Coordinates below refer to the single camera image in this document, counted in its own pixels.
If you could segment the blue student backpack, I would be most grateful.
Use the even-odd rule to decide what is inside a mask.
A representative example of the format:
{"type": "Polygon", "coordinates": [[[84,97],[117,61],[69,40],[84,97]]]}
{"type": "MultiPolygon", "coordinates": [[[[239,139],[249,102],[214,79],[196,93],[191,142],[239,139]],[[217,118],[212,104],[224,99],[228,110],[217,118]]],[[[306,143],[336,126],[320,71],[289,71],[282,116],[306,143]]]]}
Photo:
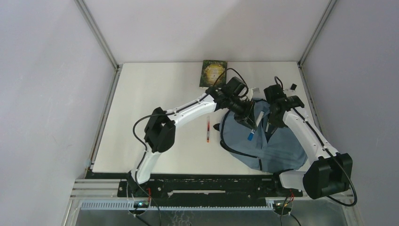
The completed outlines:
{"type": "Polygon", "coordinates": [[[255,99],[255,116],[264,115],[255,132],[240,125],[228,111],[213,127],[220,134],[220,145],[249,168],[267,173],[298,170],[308,160],[300,142],[290,128],[269,123],[270,105],[255,99]]]}

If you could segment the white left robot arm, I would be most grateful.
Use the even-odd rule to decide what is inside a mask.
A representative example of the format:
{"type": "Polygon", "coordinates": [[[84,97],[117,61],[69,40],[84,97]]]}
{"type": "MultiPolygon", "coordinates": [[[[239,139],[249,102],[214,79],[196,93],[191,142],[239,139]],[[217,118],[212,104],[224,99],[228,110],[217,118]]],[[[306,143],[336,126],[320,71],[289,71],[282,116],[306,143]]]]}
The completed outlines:
{"type": "Polygon", "coordinates": [[[257,129],[255,102],[247,97],[249,87],[243,79],[231,78],[222,86],[214,85],[198,98],[169,110],[155,108],[138,119],[132,127],[133,136],[144,146],[137,166],[128,172],[127,186],[135,196],[148,195],[147,183],[160,155],[175,143],[176,130],[208,113],[228,109],[236,122],[249,129],[257,129]]]}

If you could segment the white marker blue cap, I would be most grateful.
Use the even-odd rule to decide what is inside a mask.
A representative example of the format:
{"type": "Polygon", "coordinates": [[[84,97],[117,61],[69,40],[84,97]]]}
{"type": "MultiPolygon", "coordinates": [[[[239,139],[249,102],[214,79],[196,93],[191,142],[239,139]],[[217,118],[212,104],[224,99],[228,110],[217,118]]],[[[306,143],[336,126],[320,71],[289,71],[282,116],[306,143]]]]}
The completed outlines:
{"type": "Polygon", "coordinates": [[[258,126],[259,126],[261,120],[263,119],[263,116],[264,116],[264,111],[261,111],[261,112],[259,113],[259,115],[258,115],[256,121],[255,121],[255,129],[252,129],[251,132],[250,132],[250,134],[248,135],[248,138],[247,138],[248,141],[251,141],[251,140],[253,139],[253,136],[254,136],[254,134],[255,134],[255,131],[257,130],[257,128],[258,128],[258,126]]]}

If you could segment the red clear pen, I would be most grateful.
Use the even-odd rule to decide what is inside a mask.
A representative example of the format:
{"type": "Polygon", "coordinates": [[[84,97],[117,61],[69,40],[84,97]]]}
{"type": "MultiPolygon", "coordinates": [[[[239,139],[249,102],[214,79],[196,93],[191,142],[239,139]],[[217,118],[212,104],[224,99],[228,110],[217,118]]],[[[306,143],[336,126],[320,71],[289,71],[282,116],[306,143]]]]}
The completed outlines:
{"type": "Polygon", "coordinates": [[[210,116],[207,116],[207,143],[210,142],[210,116]]]}

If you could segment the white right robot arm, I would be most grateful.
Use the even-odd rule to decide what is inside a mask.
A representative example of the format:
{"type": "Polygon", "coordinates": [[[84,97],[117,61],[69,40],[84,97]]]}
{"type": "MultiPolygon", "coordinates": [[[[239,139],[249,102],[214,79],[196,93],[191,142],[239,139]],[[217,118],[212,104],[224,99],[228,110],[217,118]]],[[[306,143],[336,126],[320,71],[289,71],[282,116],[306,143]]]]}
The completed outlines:
{"type": "Polygon", "coordinates": [[[272,191],[284,196],[290,189],[305,191],[312,199],[332,198],[334,194],[356,190],[351,181],[352,158],[348,153],[339,153],[317,129],[308,115],[305,105],[294,92],[284,91],[278,85],[264,89],[270,105],[270,124],[278,128],[289,128],[304,149],[310,167],[306,172],[286,170],[278,173],[272,182],[272,191]]]}

